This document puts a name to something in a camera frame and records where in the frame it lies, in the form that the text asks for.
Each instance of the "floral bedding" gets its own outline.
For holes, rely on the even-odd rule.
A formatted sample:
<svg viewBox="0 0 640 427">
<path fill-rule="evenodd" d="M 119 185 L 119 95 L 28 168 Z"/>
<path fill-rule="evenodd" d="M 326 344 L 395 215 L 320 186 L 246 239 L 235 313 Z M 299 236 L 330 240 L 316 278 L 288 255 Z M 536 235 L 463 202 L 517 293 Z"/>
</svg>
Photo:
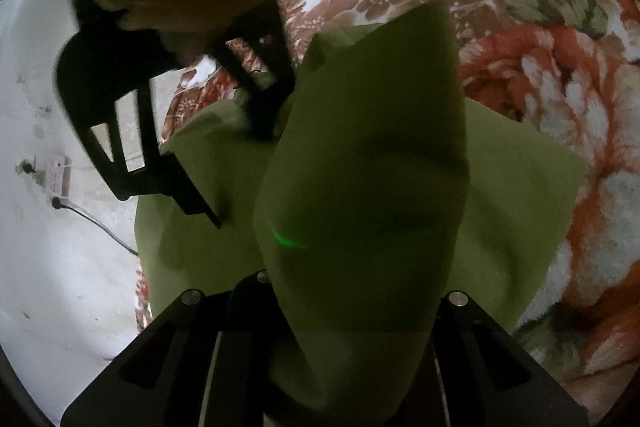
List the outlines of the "floral bedding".
<svg viewBox="0 0 640 427">
<path fill-rule="evenodd" d="M 384 23 L 426 1 L 279 0 L 297 62 L 321 29 Z M 532 123 L 590 166 L 566 239 L 513 334 L 596 423 L 640 362 L 640 0 L 447 2 L 465 94 Z M 245 68 L 263 69 L 234 45 Z M 196 69 L 176 90 L 164 139 L 199 109 L 233 97 L 222 69 L 191 87 Z M 389 88 L 404 95 L 401 85 Z M 146 323 L 143 279 L 138 296 Z"/>
</svg>

